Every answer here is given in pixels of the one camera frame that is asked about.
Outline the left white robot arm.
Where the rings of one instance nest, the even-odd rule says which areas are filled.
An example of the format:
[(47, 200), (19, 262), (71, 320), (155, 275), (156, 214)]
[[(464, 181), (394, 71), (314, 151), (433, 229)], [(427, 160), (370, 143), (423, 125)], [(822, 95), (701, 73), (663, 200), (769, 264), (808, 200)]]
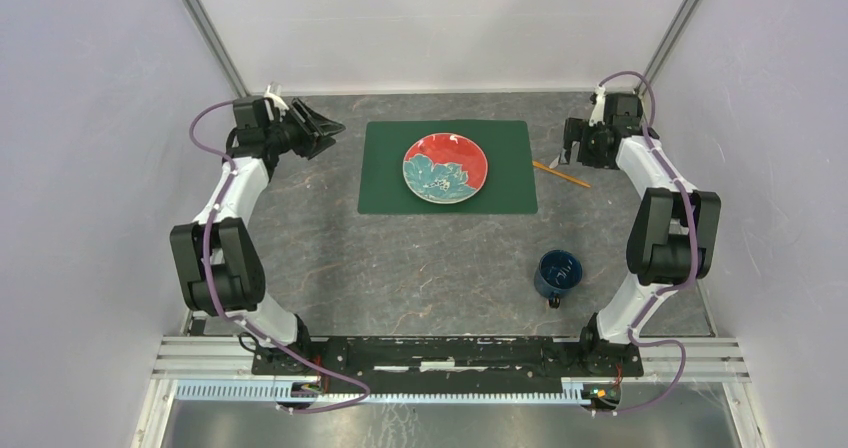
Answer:
[(314, 362), (311, 337), (302, 319), (267, 293), (266, 276), (248, 231), (259, 195), (267, 188), (282, 155), (311, 160), (335, 143), (343, 124), (313, 110), (299, 98), (252, 95), (216, 103), (209, 114), (229, 108), (235, 121), (223, 149), (190, 141), (218, 157), (221, 176), (193, 221), (171, 229), (169, 242), (181, 295), (187, 308), (238, 326), (243, 349), (290, 375), (306, 373)]

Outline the silver metal fork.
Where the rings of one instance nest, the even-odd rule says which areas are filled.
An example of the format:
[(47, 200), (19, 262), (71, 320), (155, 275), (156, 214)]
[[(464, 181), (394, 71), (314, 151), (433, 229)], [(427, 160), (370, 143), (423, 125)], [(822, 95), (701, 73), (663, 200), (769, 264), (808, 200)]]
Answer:
[(548, 164), (548, 167), (551, 169), (555, 169), (562, 164), (562, 161), (563, 157), (561, 154), (559, 154)]

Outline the aluminium frame rail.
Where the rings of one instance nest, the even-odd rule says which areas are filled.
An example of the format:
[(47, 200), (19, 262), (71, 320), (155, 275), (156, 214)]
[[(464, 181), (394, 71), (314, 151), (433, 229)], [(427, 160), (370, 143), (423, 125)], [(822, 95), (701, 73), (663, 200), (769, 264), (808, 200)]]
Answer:
[[(686, 362), (681, 383), (749, 383), (751, 377), (739, 343), (732, 338), (682, 338)], [(672, 345), (643, 348), (644, 374), (628, 376), (627, 382), (664, 383), (679, 368), (679, 349)], [(153, 368), (153, 376), (185, 379), (248, 379), (253, 356), (233, 337), (165, 337)]]

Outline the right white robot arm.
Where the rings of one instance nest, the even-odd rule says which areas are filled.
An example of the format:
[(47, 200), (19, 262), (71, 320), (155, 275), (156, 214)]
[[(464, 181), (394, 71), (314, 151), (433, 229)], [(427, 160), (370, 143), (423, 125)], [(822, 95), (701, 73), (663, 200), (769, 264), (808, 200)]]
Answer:
[(577, 361), (591, 376), (635, 376), (642, 372), (635, 339), (645, 322), (710, 270), (721, 200), (671, 164), (659, 135), (641, 125), (644, 107), (637, 94), (598, 86), (590, 102), (588, 118), (566, 119), (559, 164), (620, 170), (641, 201), (626, 245), (628, 274), (582, 329)]

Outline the green rectangular placemat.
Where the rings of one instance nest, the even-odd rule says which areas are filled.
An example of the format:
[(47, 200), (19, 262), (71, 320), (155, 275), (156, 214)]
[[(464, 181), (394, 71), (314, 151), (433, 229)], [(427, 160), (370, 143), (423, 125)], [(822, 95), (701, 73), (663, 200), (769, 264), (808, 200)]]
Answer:
[[(480, 191), (456, 204), (425, 201), (403, 178), (406, 152), (435, 133), (462, 135), (482, 149), (488, 172)], [(358, 201), (361, 214), (535, 214), (538, 211), (527, 123), (518, 120), (372, 121), (366, 125)]]

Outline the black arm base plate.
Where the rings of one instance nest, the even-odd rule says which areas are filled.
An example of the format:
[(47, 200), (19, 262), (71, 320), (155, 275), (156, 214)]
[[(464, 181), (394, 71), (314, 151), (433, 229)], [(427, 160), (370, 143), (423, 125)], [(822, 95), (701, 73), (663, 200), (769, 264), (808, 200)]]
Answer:
[(644, 375), (632, 344), (541, 336), (312, 339), (298, 359), (241, 339), (254, 375), (306, 375), (327, 395), (554, 394), (564, 378)]

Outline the red teal floral plate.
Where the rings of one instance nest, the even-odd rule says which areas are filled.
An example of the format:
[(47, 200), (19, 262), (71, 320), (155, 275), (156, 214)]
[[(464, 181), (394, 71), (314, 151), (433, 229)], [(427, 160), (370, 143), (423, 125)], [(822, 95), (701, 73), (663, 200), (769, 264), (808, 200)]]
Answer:
[(402, 163), (407, 188), (419, 199), (438, 205), (459, 204), (474, 197), (488, 172), (488, 158), (475, 141), (447, 132), (414, 142)]

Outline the dark blue mug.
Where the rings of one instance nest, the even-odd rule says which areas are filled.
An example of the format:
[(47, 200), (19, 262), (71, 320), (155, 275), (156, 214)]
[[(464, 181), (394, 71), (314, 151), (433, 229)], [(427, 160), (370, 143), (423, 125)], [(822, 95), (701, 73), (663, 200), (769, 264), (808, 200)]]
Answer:
[(579, 285), (582, 277), (582, 264), (573, 254), (551, 250), (536, 265), (533, 286), (550, 308), (558, 309), (562, 299)]

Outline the yellow pencil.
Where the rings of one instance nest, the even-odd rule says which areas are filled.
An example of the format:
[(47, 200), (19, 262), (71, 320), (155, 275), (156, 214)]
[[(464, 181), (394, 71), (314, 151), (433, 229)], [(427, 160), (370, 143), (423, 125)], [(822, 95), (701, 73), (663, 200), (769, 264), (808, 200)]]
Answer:
[(556, 176), (556, 177), (558, 177), (558, 178), (564, 179), (564, 180), (566, 180), (566, 181), (568, 181), (568, 182), (570, 182), (570, 183), (576, 184), (576, 185), (578, 185), (578, 186), (580, 186), (580, 187), (587, 188), (587, 189), (592, 187), (592, 185), (591, 185), (591, 184), (589, 184), (589, 183), (587, 183), (587, 182), (585, 182), (585, 181), (583, 181), (583, 180), (580, 180), (580, 179), (575, 178), (575, 177), (573, 177), (573, 176), (570, 176), (570, 175), (567, 175), (567, 174), (565, 174), (565, 173), (559, 172), (559, 171), (557, 171), (557, 170), (555, 170), (555, 169), (552, 169), (552, 168), (550, 168), (550, 167), (548, 167), (548, 166), (546, 166), (546, 165), (542, 164), (541, 162), (538, 162), (538, 161), (533, 160), (533, 161), (532, 161), (532, 165), (533, 165), (533, 166), (534, 166), (534, 168), (536, 168), (536, 169), (542, 170), (542, 171), (543, 171), (543, 172), (545, 172), (545, 173), (548, 173), (548, 174), (554, 175), (554, 176)]

